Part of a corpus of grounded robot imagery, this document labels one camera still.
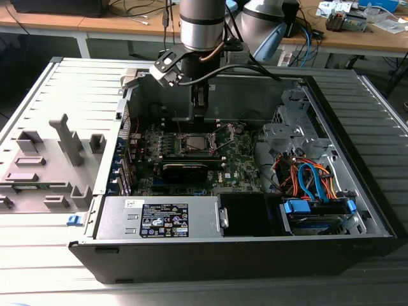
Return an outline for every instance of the side panel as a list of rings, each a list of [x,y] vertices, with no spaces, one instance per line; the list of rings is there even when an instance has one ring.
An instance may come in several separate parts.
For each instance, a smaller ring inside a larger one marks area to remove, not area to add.
[[[78,245],[70,251],[104,284],[335,275],[398,247],[394,238],[207,244]]]

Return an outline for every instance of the wire bundle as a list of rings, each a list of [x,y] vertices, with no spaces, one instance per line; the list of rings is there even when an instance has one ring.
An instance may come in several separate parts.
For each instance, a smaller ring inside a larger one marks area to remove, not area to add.
[[[304,64],[308,61],[313,61],[312,65],[314,64],[314,61],[317,58],[317,55],[319,53],[319,47],[321,45],[321,39],[316,39],[316,47],[314,50],[310,50],[311,46],[312,46],[312,25],[310,24],[310,22],[308,22],[306,20],[305,14],[303,13],[302,9],[299,9],[300,13],[302,14],[303,18],[297,17],[296,19],[298,20],[298,22],[295,24],[297,27],[299,27],[305,35],[303,35],[303,37],[305,37],[305,43],[303,44],[303,46],[301,47],[299,53],[297,56],[293,57],[293,60],[291,63],[289,63],[289,67],[292,67],[293,64],[296,62],[296,66],[298,66],[299,62],[302,61],[301,63],[301,67],[304,66]],[[300,54],[302,53],[303,49],[307,46],[307,52],[304,56],[300,56]]]
[[[278,166],[279,163],[284,161],[283,156],[278,156],[275,166],[273,167],[275,170]],[[333,177],[331,173],[323,167],[321,164],[317,164],[314,161],[304,158],[304,157],[289,157],[291,159],[291,165],[290,165],[290,176],[285,179],[285,181],[279,186],[279,190],[282,190],[289,181],[291,181],[292,186],[288,189],[287,195],[291,195],[294,197],[300,196],[301,199],[304,200],[314,200],[314,196],[312,193],[305,187],[303,186],[303,171],[313,171],[313,168],[316,169],[316,173],[318,174],[318,177],[314,177],[315,179],[315,185],[317,189],[317,193],[321,196],[320,193],[320,185],[319,183],[321,182],[322,185],[324,186],[324,191],[326,193],[326,196],[329,200],[331,199],[338,199],[336,192],[333,187]],[[305,194],[301,194],[300,189],[303,189]]]

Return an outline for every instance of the blue latch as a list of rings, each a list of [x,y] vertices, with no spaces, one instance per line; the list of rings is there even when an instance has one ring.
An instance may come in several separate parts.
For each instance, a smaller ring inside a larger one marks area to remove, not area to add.
[[[287,214],[291,212],[310,213],[309,203],[306,200],[288,200],[284,207]]]
[[[353,200],[348,200],[347,205],[349,206],[351,212],[355,212],[357,210],[357,206]]]
[[[79,215],[71,215],[66,223],[67,226],[82,226],[82,217]]]

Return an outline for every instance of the motherboard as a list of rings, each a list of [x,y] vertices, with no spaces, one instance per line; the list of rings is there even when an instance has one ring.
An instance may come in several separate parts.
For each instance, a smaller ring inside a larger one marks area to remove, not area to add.
[[[261,190],[245,124],[213,124],[184,133],[151,126],[131,140],[135,196],[211,196]]]

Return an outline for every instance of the blue cable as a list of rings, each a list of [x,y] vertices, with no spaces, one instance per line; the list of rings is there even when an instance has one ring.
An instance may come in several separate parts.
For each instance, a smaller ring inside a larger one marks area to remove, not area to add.
[[[324,202],[328,202],[328,198],[326,197],[326,194],[324,193],[324,189],[321,187],[320,185],[320,178],[319,178],[319,172],[317,171],[317,169],[309,163],[305,163],[302,164],[299,167],[299,171],[298,171],[298,178],[299,178],[299,185],[300,188],[303,189],[303,191],[305,191],[305,193],[310,196],[310,199],[312,201],[314,201],[314,196],[313,194],[306,188],[305,184],[303,183],[303,169],[305,167],[309,167],[312,170],[313,176],[314,176],[314,183],[316,185],[316,190],[317,190],[317,195],[319,196],[320,200],[323,200]]]
[[[309,56],[309,52],[310,52],[310,45],[312,44],[311,39],[310,39],[310,35],[308,34],[307,30],[304,27],[300,27],[306,34],[306,38],[307,38],[307,51],[306,51],[306,56],[305,59],[303,60],[303,62],[301,63],[300,67],[303,67],[303,65],[306,63],[306,60]]]

